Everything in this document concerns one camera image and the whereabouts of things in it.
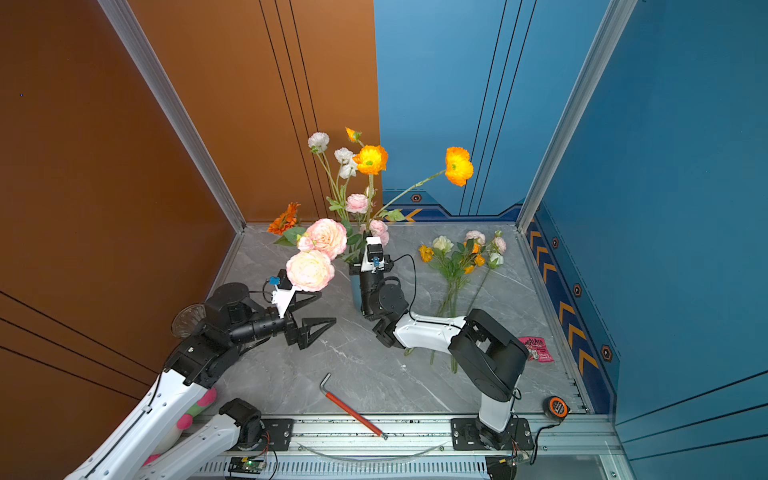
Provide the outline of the teal ceramic vase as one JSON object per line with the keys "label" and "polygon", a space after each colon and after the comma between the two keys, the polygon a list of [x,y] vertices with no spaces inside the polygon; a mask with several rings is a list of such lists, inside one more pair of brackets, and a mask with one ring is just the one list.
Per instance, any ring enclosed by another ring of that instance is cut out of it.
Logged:
{"label": "teal ceramic vase", "polygon": [[358,313],[363,313],[361,290],[361,266],[360,261],[349,265],[349,280],[351,285],[353,305]]}

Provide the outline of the cream white rose stem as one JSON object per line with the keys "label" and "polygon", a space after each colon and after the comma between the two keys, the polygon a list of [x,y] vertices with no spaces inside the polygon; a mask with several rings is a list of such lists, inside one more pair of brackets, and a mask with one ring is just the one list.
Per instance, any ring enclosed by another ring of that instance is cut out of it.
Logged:
{"label": "cream white rose stem", "polygon": [[434,268],[437,269],[447,281],[447,293],[442,301],[438,315],[440,317],[455,317],[458,295],[458,264],[453,261],[452,255],[454,243],[446,236],[441,235],[432,242]]}

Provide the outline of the pink peony flower stem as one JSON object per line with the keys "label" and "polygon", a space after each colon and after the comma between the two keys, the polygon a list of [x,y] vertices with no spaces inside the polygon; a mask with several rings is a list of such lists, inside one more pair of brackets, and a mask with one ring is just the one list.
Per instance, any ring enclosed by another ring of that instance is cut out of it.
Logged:
{"label": "pink peony flower stem", "polygon": [[368,186],[363,193],[350,194],[346,198],[345,211],[350,218],[350,226],[347,228],[348,236],[371,233],[381,240],[386,246],[390,240],[388,226],[380,217],[374,215],[375,190]]}

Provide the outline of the orange gerbera flower stem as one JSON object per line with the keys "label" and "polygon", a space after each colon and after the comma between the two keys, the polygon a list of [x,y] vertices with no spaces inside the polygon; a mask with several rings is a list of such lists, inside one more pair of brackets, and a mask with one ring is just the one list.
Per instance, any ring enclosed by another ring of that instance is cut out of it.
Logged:
{"label": "orange gerbera flower stem", "polygon": [[300,204],[292,202],[268,227],[274,234],[276,245],[296,247],[301,252],[319,251],[334,259],[347,248],[347,230],[343,224],[322,218],[309,227],[299,225]]}

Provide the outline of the orange yellow rose stem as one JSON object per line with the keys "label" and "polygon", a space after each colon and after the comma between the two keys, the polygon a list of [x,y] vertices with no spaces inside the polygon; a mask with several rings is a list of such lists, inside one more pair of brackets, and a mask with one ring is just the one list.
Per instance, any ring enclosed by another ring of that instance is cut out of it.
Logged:
{"label": "orange yellow rose stem", "polygon": [[469,264],[470,256],[473,253],[477,252],[478,250],[481,250],[483,247],[485,247],[484,240],[481,240],[479,237],[470,237],[463,244],[461,244],[460,248],[456,252],[454,252],[454,254],[452,255],[453,261],[458,264],[457,303],[458,303],[459,293],[464,288],[462,286],[463,269]]}

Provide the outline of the clear glass vase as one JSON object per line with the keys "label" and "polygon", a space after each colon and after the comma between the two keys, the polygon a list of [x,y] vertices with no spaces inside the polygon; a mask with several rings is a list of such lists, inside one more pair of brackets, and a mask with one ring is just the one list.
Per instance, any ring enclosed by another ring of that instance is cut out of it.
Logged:
{"label": "clear glass vase", "polygon": [[192,335],[197,325],[205,319],[202,303],[189,305],[179,311],[171,322],[171,333],[175,338],[185,339]]}

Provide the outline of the yellow ranunculus flower stem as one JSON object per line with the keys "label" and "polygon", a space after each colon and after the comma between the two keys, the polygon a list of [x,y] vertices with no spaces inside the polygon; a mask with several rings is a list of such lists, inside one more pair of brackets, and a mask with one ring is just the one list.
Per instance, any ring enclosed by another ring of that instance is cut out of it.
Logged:
{"label": "yellow ranunculus flower stem", "polygon": [[[387,170],[389,153],[381,145],[364,144],[361,141],[362,133],[359,131],[348,128],[346,132],[351,142],[360,145],[360,149],[353,152],[357,174],[365,176],[368,179],[366,187],[370,186],[375,190],[375,178]],[[451,138],[434,131],[412,133],[405,144],[395,149],[395,160],[403,167],[404,174],[401,178],[412,181],[413,184],[407,188],[397,186],[397,194],[380,206],[375,204],[375,190],[374,215],[383,221],[402,221],[404,216],[394,205],[402,197],[429,181],[443,176],[453,185],[464,187],[474,175],[470,152],[457,146]]]}

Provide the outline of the white rose flower stem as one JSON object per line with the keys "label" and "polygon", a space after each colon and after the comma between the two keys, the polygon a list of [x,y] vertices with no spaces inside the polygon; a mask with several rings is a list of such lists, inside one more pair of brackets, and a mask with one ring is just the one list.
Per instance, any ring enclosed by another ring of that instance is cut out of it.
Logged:
{"label": "white rose flower stem", "polygon": [[481,250],[470,256],[469,264],[463,269],[462,286],[466,287],[471,283],[470,276],[475,271],[483,271],[483,277],[478,287],[474,289],[471,299],[468,301],[465,313],[468,314],[474,307],[475,301],[479,296],[480,290],[492,270],[496,270],[504,264],[503,248],[497,244],[489,244]]}

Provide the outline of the large pink peach rose stem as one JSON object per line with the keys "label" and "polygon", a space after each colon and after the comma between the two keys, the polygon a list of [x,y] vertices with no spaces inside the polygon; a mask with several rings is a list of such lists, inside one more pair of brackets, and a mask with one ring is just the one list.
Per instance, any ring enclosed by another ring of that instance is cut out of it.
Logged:
{"label": "large pink peach rose stem", "polygon": [[330,218],[287,230],[283,238],[298,250],[286,263],[293,287],[304,292],[323,290],[335,277],[333,261],[346,252],[348,237],[345,225]]}

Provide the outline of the pink carnation rose stem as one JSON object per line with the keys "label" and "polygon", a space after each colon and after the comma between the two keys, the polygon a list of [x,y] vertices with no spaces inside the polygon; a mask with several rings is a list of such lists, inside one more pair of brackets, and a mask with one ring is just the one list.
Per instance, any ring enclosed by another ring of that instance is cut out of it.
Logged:
{"label": "pink carnation rose stem", "polygon": [[469,231],[462,244],[462,257],[459,263],[459,283],[463,288],[469,283],[469,276],[478,269],[496,270],[504,264],[508,249],[501,230],[496,230],[490,237],[478,230]]}

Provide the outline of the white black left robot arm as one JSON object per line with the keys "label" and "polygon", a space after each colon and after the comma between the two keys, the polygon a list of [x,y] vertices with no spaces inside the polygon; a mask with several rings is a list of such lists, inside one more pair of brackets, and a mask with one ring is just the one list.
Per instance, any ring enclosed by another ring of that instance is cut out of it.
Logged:
{"label": "white black left robot arm", "polygon": [[253,448],[269,437],[259,409],[242,399],[228,401],[196,434],[155,461],[149,458],[181,416],[218,382],[240,357],[284,335],[306,349],[335,325],[333,317],[297,322],[295,311],[320,298],[279,282],[273,304],[261,306],[242,283],[218,287],[204,303],[205,316],[168,356],[146,395],[113,433],[72,473],[72,479],[184,479],[232,447]]}

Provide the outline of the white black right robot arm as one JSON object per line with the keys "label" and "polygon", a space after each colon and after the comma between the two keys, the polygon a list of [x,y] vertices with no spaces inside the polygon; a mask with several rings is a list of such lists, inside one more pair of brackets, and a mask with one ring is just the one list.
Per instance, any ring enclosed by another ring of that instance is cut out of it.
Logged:
{"label": "white black right robot arm", "polygon": [[529,358],[526,346],[481,309],[452,318],[416,314],[398,278],[381,272],[359,277],[361,313],[374,323],[377,339],[389,348],[451,355],[481,394],[475,420],[480,442],[495,450],[509,448],[515,389]]}

